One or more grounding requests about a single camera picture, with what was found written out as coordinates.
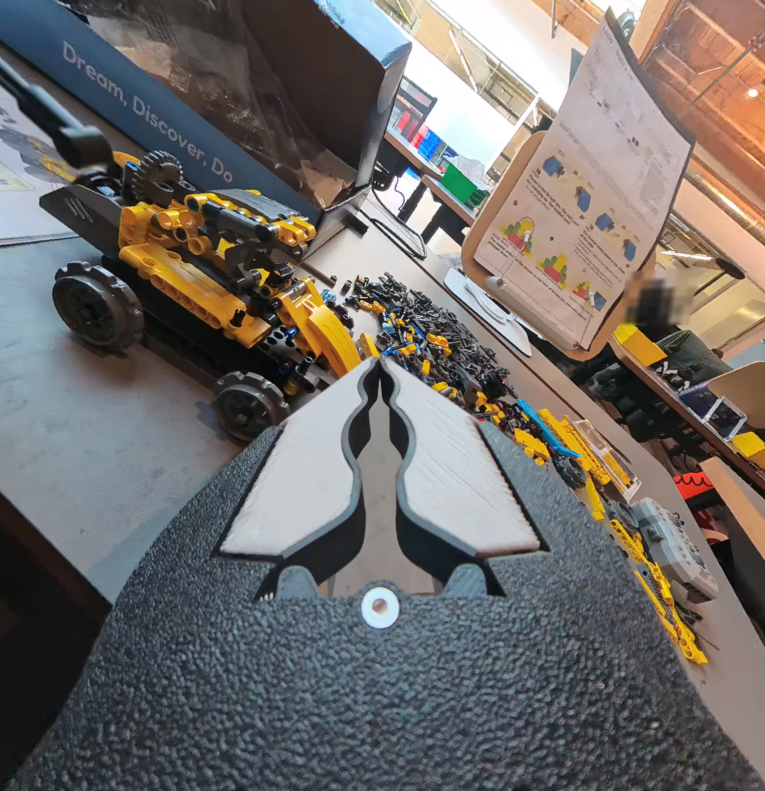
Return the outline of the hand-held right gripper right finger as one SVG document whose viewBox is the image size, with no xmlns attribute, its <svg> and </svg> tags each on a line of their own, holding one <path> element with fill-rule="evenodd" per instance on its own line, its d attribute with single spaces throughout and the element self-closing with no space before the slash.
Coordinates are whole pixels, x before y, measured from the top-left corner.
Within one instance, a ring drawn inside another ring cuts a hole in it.
<svg viewBox="0 0 765 791">
<path fill-rule="evenodd" d="M 438 581 L 472 564 L 540 551 L 541 540 L 485 440 L 482 425 L 385 358 L 381 394 L 396 474 L 397 540 Z"/>
</svg>

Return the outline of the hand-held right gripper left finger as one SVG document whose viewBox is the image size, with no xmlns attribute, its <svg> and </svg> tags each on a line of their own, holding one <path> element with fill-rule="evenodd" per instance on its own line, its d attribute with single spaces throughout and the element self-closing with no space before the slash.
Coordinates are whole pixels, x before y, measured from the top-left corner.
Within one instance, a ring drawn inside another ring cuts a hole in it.
<svg viewBox="0 0 765 791">
<path fill-rule="evenodd" d="M 326 581 L 364 543 L 358 456 L 371 438 L 379 363 L 357 368 L 286 419 L 282 432 L 233 513 L 219 554 L 301 566 Z"/>
</svg>

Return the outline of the yellow black brick vehicle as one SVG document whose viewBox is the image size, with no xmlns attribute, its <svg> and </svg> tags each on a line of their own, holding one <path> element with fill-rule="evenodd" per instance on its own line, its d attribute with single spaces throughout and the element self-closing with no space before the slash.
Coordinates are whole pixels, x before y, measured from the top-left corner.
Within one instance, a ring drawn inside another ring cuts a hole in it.
<svg viewBox="0 0 765 791">
<path fill-rule="evenodd" d="M 94 348 L 122 353 L 150 330 L 215 381 L 222 429 L 249 443 L 379 356 L 329 290 L 298 275 L 317 229 L 255 190 L 201 192 L 170 153 L 115 152 L 40 207 L 102 254 L 60 268 L 52 300 Z"/>
</svg>

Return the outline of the black axle with grey elbow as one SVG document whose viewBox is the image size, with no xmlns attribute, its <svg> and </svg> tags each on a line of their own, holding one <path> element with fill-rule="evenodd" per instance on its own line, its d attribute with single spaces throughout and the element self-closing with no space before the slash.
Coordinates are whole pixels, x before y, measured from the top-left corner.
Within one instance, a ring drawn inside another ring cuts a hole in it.
<svg viewBox="0 0 765 791">
<path fill-rule="evenodd" d="M 27 82 L 0 56 L 0 85 L 20 111 L 46 133 L 63 160 L 82 172 L 100 172 L 118 179 L 120 167 L 101 130 L 82 124 L 39 85 Z"/>
</svg>

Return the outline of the grey desk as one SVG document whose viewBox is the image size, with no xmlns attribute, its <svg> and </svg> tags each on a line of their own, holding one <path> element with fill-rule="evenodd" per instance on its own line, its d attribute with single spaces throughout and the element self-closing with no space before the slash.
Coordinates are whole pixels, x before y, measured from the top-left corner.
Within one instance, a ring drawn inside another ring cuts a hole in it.
<svg viewBox="0 0 765 791">
<path fill-rule="evenodd" d="M 103 356 L 60 321 L 54 272 L 95 254 L 74 238 L 0 246 L 0 544 L 15 547 L 0 560 L 0 589 L 36 569 L 48 581 L 32 609 L 70 612 L 88 641 L 160 531 L 240 452 L 218 427 L 206 379 L 184 362 L 146 346 Z M 360 457 L 371 508 L 364 545 L 335 592 L 387 579 L 433 593 L 389 523 L 396 453 L 385 411 L 371 409 L 375 433 Z M 700 549 L 719 595 L 697 607 L 710 664 L 685 669 L 765 782 L 765 645 L 711 548 Z"/>
</svg>

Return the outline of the black brick wheel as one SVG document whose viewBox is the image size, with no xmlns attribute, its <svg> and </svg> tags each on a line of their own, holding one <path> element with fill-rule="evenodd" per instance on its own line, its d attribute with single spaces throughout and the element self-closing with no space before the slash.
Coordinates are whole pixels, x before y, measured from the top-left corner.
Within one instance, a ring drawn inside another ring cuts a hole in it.
<svg viewBox="0 0 765 791">
<path fill-rule="evenodd" d="M 577 459 L 561 454 L 552 454 L 552 462 L 558 475 L 571 489 L 585 488 L 588 477 Z"/>
</svg>

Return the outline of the pile of small brick parts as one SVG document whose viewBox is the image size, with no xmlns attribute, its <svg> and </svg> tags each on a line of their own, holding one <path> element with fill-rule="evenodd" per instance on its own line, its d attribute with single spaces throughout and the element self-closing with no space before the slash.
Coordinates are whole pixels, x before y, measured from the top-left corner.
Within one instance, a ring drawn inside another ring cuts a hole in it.
<svg viewBox="0 0 765 791">
<path fill-rule="evenodd" d="M 467 326 L 426 294 L 384 273 L 378 281 L 357 276 L 340 288 L 339 297 L 322 297 L 331 308 L 372 314 L 378 323 L 375 345 L 438 395 L 513 436 L 522 428 L 509 371 L 492 348 L 483 346 Z"/>
</svg>

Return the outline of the grey motor brick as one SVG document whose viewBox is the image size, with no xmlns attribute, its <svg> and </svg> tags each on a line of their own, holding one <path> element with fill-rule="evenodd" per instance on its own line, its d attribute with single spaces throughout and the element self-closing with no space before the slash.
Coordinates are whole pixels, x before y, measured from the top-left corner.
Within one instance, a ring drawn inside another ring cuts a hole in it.
<svg viewBox="0 0 765 791">
<path fill-rule="evenodd" d="M 659 566 L 681 602 L 704 604 L 718 598 L 718 583 L 677 513 L 652 498 L 632 506 L 633 519 L 648 555 Z"/>
</svg>

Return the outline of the large yellow and blue parts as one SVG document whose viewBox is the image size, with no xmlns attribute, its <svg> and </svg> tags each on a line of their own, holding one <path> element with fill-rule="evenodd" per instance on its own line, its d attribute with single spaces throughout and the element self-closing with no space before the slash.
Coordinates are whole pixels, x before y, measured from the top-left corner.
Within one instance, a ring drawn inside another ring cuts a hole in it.
<svg viewBox="0 0 765 791">
<path fill-rule="evenodd" d="M 709 659 L 698 647 L 694 633 L 680 617 L 670 583 L 658 564 L 646 554 L 643 539 L 630 532 L 619 520 L 609 519 L 609 527 L 628 558 L 634 563 L 634 573 L 651 599 L 658 618 L 669 639 L 678 646 L 685 659 L 695 665 L 707 665 Z"/>
</svg>

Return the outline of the green bin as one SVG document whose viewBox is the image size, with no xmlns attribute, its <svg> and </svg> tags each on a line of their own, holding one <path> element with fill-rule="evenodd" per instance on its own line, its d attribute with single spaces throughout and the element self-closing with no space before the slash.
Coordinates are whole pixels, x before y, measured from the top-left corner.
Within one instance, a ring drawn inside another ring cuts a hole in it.
<svg viewBox="0 0 765 791">
<path fill-rule="evenodd" d="M 466 206 L 480 206 L 489 196 L 489 190 L 485 183 L 473 182 L 452 161 L 447 162 L 440 184 L 446 192 Z"/>
</svg>

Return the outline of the background table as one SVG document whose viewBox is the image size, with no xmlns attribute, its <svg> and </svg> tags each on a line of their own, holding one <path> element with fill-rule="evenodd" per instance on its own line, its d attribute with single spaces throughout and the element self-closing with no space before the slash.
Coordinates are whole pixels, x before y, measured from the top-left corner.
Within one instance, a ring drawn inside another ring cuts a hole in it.
<svg viewBox="0 0 765 791">
<path fill-rule="evenodd" d="M 453 242 L 462 245 L 466 230 L 475 221 L 472 209 L 447 190 L 443 185 L 443 174 L 397 131 L 386 130 L 384 141 L 377 159 L 383 170 L 392 177 L 403 176 L 406 170 L 411 170 L 417 177 L 417 186 L 398 211 L 397 219 L 407 225 L 418 204 L 429 192 L 437 201 L 438 208 L 424 228 L 424 241 L 429 242 L 436 232 L 441 231 Z"/>
</svg>

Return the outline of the row of red blue bins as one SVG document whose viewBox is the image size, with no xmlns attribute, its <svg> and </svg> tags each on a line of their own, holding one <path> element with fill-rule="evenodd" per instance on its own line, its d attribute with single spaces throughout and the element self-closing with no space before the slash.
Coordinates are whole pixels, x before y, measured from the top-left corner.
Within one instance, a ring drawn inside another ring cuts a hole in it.
<svg viewBox="0 0 765 791">
<path fill-rule="evenodd" d="M 397 133 L 431 163 L 437 163 L 447 149 L 447 143 L 430 129 L 413 108 L 395 107 L 388 129 Z"/>
</svg>

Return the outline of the building instruction booklet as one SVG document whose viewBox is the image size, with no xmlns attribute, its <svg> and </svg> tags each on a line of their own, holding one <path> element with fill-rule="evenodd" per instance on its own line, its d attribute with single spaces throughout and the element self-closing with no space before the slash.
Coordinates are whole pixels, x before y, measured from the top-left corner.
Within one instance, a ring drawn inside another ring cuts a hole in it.
<svg viewBox="0 0 765 791">
<path fill-rule="evenodd" d="M 0 245 L 73 237 L 41 208 L 40 198 L 76 176 L 50 137 L 0 86 Z"/>
</svg>

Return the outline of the blue cardboard box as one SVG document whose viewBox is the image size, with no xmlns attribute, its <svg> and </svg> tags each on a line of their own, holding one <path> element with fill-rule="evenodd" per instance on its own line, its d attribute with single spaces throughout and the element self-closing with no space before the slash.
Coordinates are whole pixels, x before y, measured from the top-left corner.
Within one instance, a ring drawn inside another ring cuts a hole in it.
<svg viewBox="0 0 765 791">
<path fill-rule="evenodd" d="M 0 41 L 144 151 L 163 150 L 213 192 L 257 190 L 298 210 L 314 245 L 368 196 L 411 40 L 373 2 L 240 2 L 243 18 L 309 130 L 357 171 L 350 195 L 319 209 L 111 46 L 68 2 L 0 1 Z"/>
</svg>

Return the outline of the clear plastic bag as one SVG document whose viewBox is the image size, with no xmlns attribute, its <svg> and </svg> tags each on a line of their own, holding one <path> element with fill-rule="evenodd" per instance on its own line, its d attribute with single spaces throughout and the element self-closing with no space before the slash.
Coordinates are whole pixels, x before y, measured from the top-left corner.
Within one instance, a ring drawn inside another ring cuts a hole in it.
<svg viewBox="0 0 765 791">
<path fill-rule="evenodd" d="M 304 123 L 243 18 L 240 2 L 68 2 L 91 28 L 319 209 L 357 171 Z"/>
</svg>

